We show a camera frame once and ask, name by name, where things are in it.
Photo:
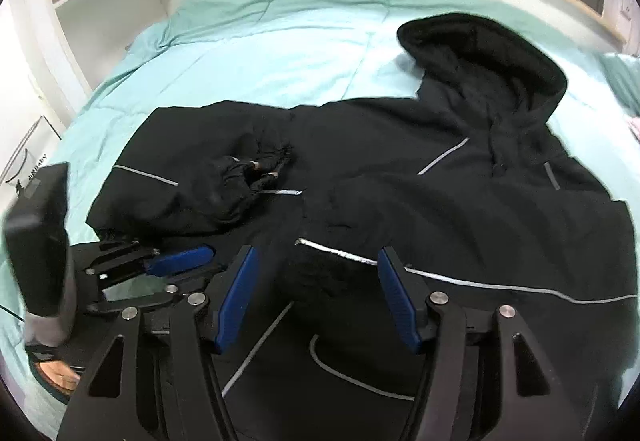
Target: silver screw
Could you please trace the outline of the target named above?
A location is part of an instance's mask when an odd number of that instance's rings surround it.
[[[190,303],[192,306],[199,306],[206,299],[207,297],[204,296],[204,293],[191,293],[187,298],[187,302]]]
[[[125,307],[122,310],[122,318],[125,320],[131,320],[138,315],[138,310],[135,307]]]
[[[434,304],[442,306],[449,301],[449,295],[447,295],[443,291],[434,291],[429,295],[429,300],[431,300]]]
[[[505,318],[513,318],[516,315],[516,310],[508,304],[500,306],[500,309],[498,309],[498,311]]]

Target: blue rubber pad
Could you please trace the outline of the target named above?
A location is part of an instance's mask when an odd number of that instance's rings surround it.
[[[412,353],[418,354],[422,341],[417,331],[415,309],[383,249],[378,254],[378,278],[400,338]]]
[[[158,255],[145,261],[145,271],[148,275],[155,277],[175,275],[211,262],[214,255],[215,252],[208,246],[195,247],[169,255]]]
[[[218,334],[215,343],[220,354],[236,341],[257,275],[258,252],[252,247],[246,254],[218,312]]]

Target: blue gripper pad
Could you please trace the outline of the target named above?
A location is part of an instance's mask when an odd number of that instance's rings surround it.
[[[195,247],[168,255],[158,255],[145,261],[145,271],[155,277],[175,275],[211,262],[214,255],[215,252],[208,246]]]
[[[216,294],[221,295],[226,287],[226,294],[222,304],[218,308],[218,333],[214,339],[216,350],[222,354],[236,341],[238,331],[242,324],[244,312],[254,291],[255,281],[258,278],[258,252],[254,247],[242,246],[233,262],[226,271],[213,279],[216,291],[212,296],[212,305],[215,308]]]
[[[419,354],[422,339],[418,334],[417,312],[407,293],[397,269],[404,271],[404,265],[391,247],[385,247],[378,254],[378,278],[385,294],[386,304],[393,315],[400,338],[411,352]]]

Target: electrical outlet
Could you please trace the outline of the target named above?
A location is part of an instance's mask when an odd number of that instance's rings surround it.
[[[622,16],[627,20],[631,20],[632,5],[632,0],[621,0],[620,2],[620,13],[622,13]]]

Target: bed sheet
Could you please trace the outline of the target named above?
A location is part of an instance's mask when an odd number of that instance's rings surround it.
[[[396,29],[407,20],[452,11],[494,18],[558,63],[569,84],[549,126],[614,199],[628,203],[639,229],[640,149],[624,124],[600,56],[578,49],[529,14],[489,0],[185,0],[169,20],[135,40],[52,158],[70,164],[66,228],[71,243],[96,240],[84,223],[89,207],[122,148],[156,107],[236,100],[290,108],[412,97],[422,73],[398,45]],[[135,281],[116,291],[143,293],[153,283]],[[24,313],[2,253],[0,303]],[[20,327],[4,314],[0,351],[25,390],[28,417],[54,438],[63,406],[34,381]],[[623,394],[636,372],[625,374]]]

